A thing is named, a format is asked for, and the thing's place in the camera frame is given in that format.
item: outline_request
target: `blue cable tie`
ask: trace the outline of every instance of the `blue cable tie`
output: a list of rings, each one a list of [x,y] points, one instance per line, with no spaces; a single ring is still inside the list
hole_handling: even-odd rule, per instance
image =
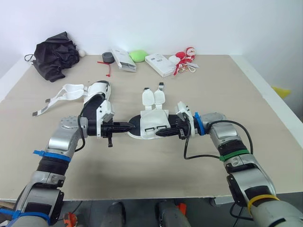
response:
[[[198,125],[200,127],[200,131],[201,131],[201,136],[205,135],[205,130],[201,121],[201,116],[198,114],[198,112],[195,112],[195,118],[198,122]]]
[[[65,155],[56,154],[56,153],[51,153],[51,152],[45,152],[44,150],[34,150],[34,154],[42,156],[42,157],[54,157],[54,158],[62,159],[64,161],[71,162],[70,157],[67,157]]]
[[[48,225],[50,225],[50,223],[51,223],[49,216],[47,214],[44,214],[41,212],[21,213],[19,210],[12,211],[12,210],[7,210],[7,209],[0,209],[0,213],[11,215],[13,219],[17,219],[18,217],[23,217],[23,216],[37,216],[37,217],[44,218],[47,221]]]

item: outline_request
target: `green sponge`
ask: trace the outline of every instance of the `green sponge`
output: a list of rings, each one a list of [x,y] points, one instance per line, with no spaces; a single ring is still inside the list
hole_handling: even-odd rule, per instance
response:
[[[143,50],[137,50],[137,51],[132,51],[129,53],[129,56],[132,58],[134,62],[142,62],[145,60],[145,57],[147,56],[147,52]]]

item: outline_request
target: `white box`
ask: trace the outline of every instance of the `white box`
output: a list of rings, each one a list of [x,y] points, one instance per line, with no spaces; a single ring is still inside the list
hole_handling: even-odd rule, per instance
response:
[[[176,66],[159,53],[146,56],[145,61],[162,77],[173,75],[176,70]]]
[[[119,69],[136,72],[137,66],[129,56],[128,52],[118,47],[113,47],[111,49],[111,53],[113,54],[113,57],[117,62]]]

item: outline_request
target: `black umbrella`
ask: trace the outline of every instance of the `black umbrella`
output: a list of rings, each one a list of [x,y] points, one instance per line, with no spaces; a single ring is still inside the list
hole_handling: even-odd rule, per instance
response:
[[[64,78],[61,71],[71,68],[80,59],[76,45],[67,37],[66,32],[37,44],[34,56],[34,67],[44,79],[51,82]]]

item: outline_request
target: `yellow cable tie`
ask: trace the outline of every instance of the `yellow cable tie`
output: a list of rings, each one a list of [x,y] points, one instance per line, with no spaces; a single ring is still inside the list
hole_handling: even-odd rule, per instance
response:
[[[255,202],[255,201],[258,201],[258,200],[261,200],[261,199],[275,199],[275,200],[279,200],[278,197],[276,197],[275,195],[258,195],[258,196],[255,196],[253,197],[249,202],[248,202],[248,205],[247,205],[247,209],[248,209],[248,212],[249,214],[251,215],[251,212],[250,212],[250,208],[252,206],[252,204]]]

